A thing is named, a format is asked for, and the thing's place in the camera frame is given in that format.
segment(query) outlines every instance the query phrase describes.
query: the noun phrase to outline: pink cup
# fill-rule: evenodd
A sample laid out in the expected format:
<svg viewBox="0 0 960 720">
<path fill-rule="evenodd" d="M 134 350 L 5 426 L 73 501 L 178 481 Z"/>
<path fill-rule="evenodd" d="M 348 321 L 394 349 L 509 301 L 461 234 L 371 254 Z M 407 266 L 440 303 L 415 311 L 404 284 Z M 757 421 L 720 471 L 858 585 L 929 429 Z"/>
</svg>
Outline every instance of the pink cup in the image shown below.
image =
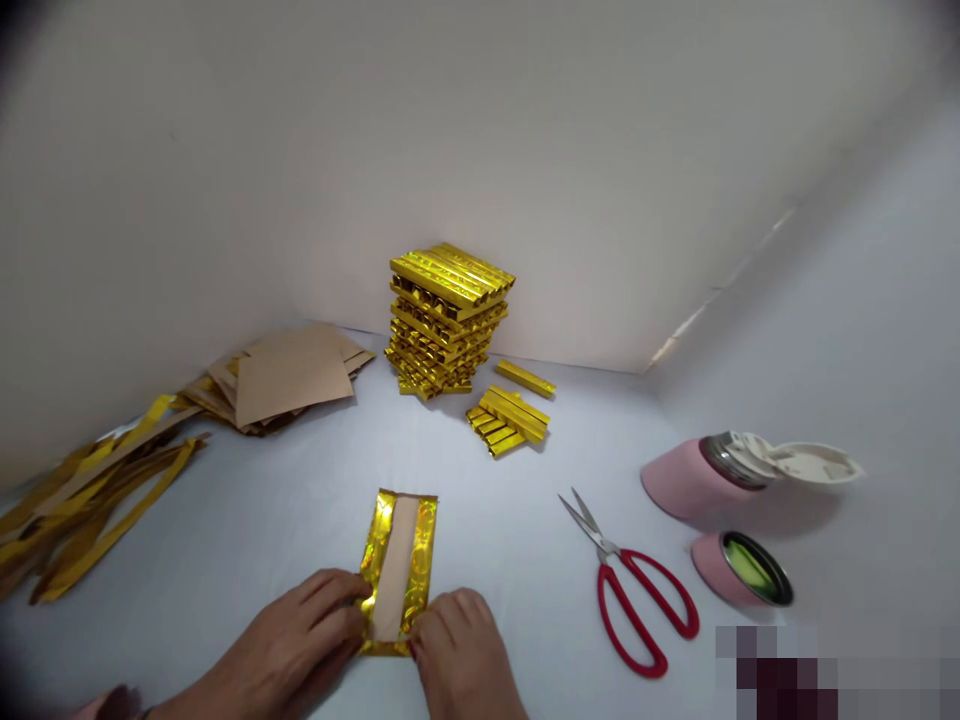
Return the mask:
<svg viewBox="0 0 960 720">
<path fill-rule="evenodd" d="M 744 582 L 730 561 L 727 560 L 724 545 L 728 538 L 736 539 L 747 547 L 753 556 L 763 565 L 776 585 L 774 597 L 761 595 Z M 693 564 L 700 577 L 717 595 L 732 605 L 773 605 L 786 607 L 793 603 L 793 586 L 787 574 L 774 557 L 760 543 L 738 532 L 712 533 L 703 535 L 690 547 Z"/>
<path fill-rule="evenodd" d="M 681 520 L 752 500 L 762 490 L 747 490 L 714 470 L 703 457 L 700 440 L 687 440 L 640 470 L 647 495 Z"/>
</svg>

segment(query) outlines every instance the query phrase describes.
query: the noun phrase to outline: hand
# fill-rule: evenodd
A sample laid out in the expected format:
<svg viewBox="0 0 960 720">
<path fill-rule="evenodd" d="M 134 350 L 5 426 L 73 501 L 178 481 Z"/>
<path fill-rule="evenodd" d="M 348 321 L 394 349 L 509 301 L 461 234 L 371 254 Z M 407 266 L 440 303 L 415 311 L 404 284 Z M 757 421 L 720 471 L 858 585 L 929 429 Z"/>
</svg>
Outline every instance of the hand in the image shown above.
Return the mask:
<svg viewBox="0 0 960 720">
<path fill-rule="evenodd" d="M 321 570 L 270 603 L 213 668 L 150 720 L 302 718 L 363 644 L 351 603 L 372 592 L 359 575 Z"/>
<path fill-rule="evenodd" d="M 432 720 L 527 720 L 507 648 L 479 593 L 461 588 L 430 603 L 411 648 Z"/>
</svg>

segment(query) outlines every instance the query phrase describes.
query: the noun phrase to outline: pink thermos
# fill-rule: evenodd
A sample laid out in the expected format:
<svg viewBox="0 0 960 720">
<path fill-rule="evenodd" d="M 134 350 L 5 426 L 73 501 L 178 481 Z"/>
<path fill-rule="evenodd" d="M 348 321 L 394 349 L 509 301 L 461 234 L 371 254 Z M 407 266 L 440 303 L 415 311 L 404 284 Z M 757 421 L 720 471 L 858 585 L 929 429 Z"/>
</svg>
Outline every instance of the pink thermos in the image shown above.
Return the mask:
<svg viewBox="0 0 960 720">
<path fill-rule="evenodd" d="M 757 497 L 775 480 L 830 489 L 863 469 L 837 448 L 816 443 L 774 447 L 752 433 L 687 440 L 648 463 L 640 480 L 650 498 L 682 520 Z"/>
</svg>

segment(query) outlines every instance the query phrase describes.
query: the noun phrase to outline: red scissors handle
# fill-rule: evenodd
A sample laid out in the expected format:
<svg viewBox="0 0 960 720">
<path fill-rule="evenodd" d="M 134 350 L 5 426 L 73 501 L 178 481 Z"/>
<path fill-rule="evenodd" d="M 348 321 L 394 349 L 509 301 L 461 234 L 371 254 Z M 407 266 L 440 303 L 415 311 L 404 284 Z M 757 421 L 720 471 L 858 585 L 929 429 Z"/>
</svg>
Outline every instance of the red scissors handle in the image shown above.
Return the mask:
<svg viewBox="0 0 960 720">
<path fill-rule="evenodd" d="M 673 623 L 673 626 L 677 629 L 680 637 L 687 640 L 695 638 L 697 633 L 700 632 L 700 615 L 697 612 L 697 606 L 693 604 L 693 598 L 690 597 L 690 593 L 688 593 L 687 589 L 680 584 L 680 581 L 677 580 L 676 576 L 674 576 L 672 572 L 667 570 L 652 557 L 643 555 L 642 553 L 638 553 L 634 550 L 621 550 L 620 560 L 624 567 L 626 567 L 633 574 L 633 576 L 640 581 L 640 584 L 643 585 L 646 591 L 650 593 L 657 605 L 660 606 L 660 609 L 663 610 L 670 622 Z M 680 593 L 680 597 L 683 599 L 683 605 L 687 609 L 688 621 L 686 623 L 684 623 L 683 620 L 680 619 L 680 616 L 677 615 L 676 611 L 670 607 L 670 604 L 657 589 L 657 586 L 650 582 L 650 578 L 648 578 L 646 573 L 644 573 L 643 570 L 640 569 L 640 566 L 637 565 L 637 560 L 642 560 L 648 565 L 652 565 L 659 570 L 660 573 L 670 581 L 673 587 L 676 588 L 677 592 Z M 617 600 L 620 601 L 620 606 L 623 608 L 624 612 L 627 613 L 627 617 L 630 618 L 630 622 L 633 624 L 637 634 L 640 635 L 640 639 L 643 641 L 643 644 L 646 646 L 647 650 L 650 651 L 650 654 L 653 655 L 652 665 L 641 665 L 632 657 L 630 657 L 630 654 L 626 651 L 626 648 L 623 647 L 623 644 L 617 637 L 616 632 L 614 632 L 613 625 L 610 622 L 610 615 L 607 613 L 607 599 L 603 591 L 604 582 L 610 584 L 614 595 L 616 595 Z M 667 663 L 667 656 L 663 654 L 660 646 L 657 645 L 656 641 L 643 624 L 643 621 L 640 620 L 640 616 L 637 615 L 636 610 L 633 609 L 633 605 L 630 603 L 630 599 L 627 597 L 627 594 L 623 591 L 623 586 L 620 584 L 620 580 L 617 579 L 617 575 L 613 571 L 613 568 L 605 563 L 600 565 L 600 572 L 597 575 L 597 593 L 600 597 L 600 615 L 603 617 L 603 624 L 607 628 L 607 635 L 610 636 L 610 641 L 613 643 L 613 646 L 616 648 L 617 652 L 620 654 L 620 657 L 623 658 L 623 661 L 627 664 L 627 666 L 635 673 L 645 678 L 653 679 L 666 675 L 667 668 L 669 667 L 669 664 Z"/>
</svg>

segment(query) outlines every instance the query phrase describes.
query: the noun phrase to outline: metal rim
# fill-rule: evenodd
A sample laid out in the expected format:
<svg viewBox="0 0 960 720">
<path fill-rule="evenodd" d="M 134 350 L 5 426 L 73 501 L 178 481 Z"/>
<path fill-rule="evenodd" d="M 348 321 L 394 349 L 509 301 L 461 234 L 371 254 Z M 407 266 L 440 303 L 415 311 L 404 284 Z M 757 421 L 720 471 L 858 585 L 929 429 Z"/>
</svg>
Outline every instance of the metal rim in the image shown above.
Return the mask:
<svg viewBox="0 0 960 720">
<path fill-rule="evenodd" d="M 723 555 L 723 559 L 726 561 L 727 567 L 729 567 L 730 571 L 737 576 L 737 580 L 743 583 L 745 588 L 763 600 L 763 602 L 767 605 L 772 605 L 773 607 L 789 607 L 793 604 L 793 585 L 790 584 L 790 578 L 787 577 L 787 573 L 783 567 L 781 567 L 780 563 L 776 561 L 773 555 L 767 552 L 763 545 L 748 535 L 736 532 L 735 530 L 728 530 L 727 532 L 720 533 L 719 538 L 720 553 Z M 733 567 L 733 563 L 730 562 L 730 556 L 727 555 L 726 543 L 728 540 L 736 540 L 738 543 L 747 548 L 760 562 L 760 564 L 763 565 L 764 570 L 770 573 L 770 576 L 773 578 L 773 583 L 776 586 L 774 597 L 768 597 L 764 595 L 750 585 L 750 583 L 740 577 L 740 573 L 737 572 L 736 568 Z"/>
<path fill-rule="evenodd" d="M 767 488 L 773 479 L 743 468 L 724 447 L 722 437 L 722 435 L 708 435 L 700 441 L 700 454 L 707 463 L 727 482 L 743 490 L 757 492 Z"/>
</svg>

